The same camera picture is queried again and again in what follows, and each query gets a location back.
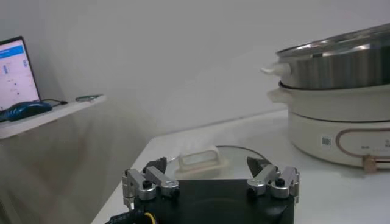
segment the computer mouse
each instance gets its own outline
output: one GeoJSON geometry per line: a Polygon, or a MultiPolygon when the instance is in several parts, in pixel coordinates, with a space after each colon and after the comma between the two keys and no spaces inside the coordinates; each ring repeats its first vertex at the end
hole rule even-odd
{"type": "Polygon", "coordinates": [[[17,121],[26,117],[31,117],[37,114],[51,111],[53,107],[45,102],[40,101],[29,101],[21,102],[15,105],[12,105],[10,108],[6,109],[2,116],[8,121],[17,121]]]}

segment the white shelf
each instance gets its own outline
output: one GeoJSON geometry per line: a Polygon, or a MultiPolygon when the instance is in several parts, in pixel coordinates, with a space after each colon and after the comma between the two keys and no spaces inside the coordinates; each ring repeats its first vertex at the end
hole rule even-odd
{"type": "Polygon", "coordinates": [[[54,107],[52,111],[28,117],[22,120],[13,122],[0,123],[0,139],[9,138],[18,135],[22,132],[39,127],[43,124],[65,117],[79,110],[93,106],[106,100],[106,96],[100,96],[96,99],[87,102],[71,102],[66,105],[54,107]]]}

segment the pot handle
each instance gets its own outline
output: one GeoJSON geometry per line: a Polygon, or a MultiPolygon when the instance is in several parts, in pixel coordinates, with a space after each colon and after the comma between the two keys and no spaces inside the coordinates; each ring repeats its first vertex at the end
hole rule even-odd
{"type": "Polygon", "coordinates": [[[218,151],[206,150],[185,156],[179,156],[179,169],[183,172],[206,169],[221,164],[218,151]]]}
{"type": "Polygon", "coordinates": [[[293,95],[280,88],[269,91],[267,96],[274,103],[285,103],[289,105],[294,101],[293,95]]]}
{"type": "Polygon", "coordinates": [[[264,74],[267,75],[276,75],[276,76],[283,76],[283,75],[290,75],[291,74],[291,67],[288,63],[274,63],[268,67],[260,69],[264,74]]]}

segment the laptop screen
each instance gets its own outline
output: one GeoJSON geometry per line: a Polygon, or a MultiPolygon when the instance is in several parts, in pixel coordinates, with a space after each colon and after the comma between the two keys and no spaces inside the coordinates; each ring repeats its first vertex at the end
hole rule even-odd
{"type": "Polygon", "coordinates": [[[23,38],[0,42],[0,110],[39,99],[23,38]]]}

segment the white base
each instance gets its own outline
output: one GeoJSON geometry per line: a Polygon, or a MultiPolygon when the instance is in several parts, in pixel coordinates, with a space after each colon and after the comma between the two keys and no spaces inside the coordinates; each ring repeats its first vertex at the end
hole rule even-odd
{"type": "Polygon", "coordinates": [[[326,121],[390,121],[390,85],[336,90],[297,90],[279,87],[268,92],[273,102],[290,112],[326,121]]]}
{"type": "MultiPolygon", "coordinates": [[[[363,166],[363,156],[390,161],[390,122],[329,122],[289,113],[289,138],[300,150],[334,163],[363,166]]],[[[390,168],[390,163],[377,163],[390,168]]]]}

